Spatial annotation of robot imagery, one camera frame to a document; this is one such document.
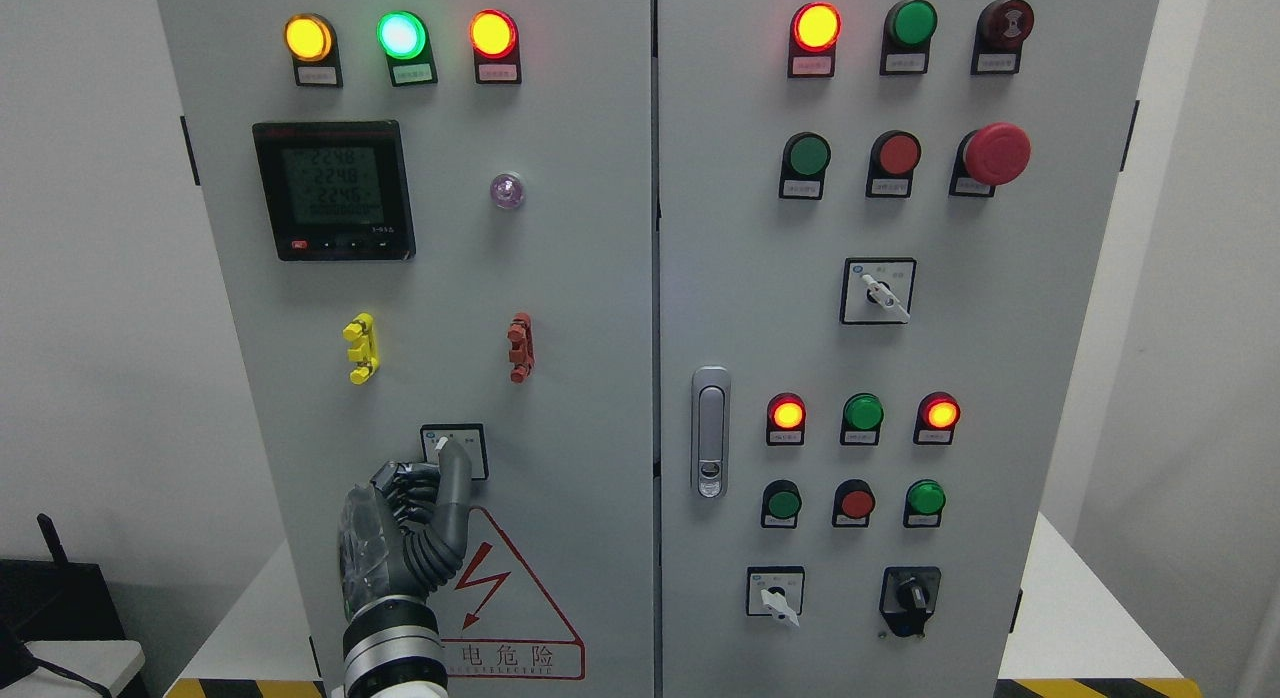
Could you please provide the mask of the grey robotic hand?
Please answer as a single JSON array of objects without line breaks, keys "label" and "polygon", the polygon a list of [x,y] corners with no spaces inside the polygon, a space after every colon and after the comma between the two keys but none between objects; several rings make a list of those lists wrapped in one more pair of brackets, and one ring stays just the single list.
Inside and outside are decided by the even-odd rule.
[{"label": "grey robotic hand", "polygon": [[472,467],[467,450],[436,442],[436,462],[388,462],[346,496],[338,532],[348,620],[388,596],[424,599],[468,549]]}]

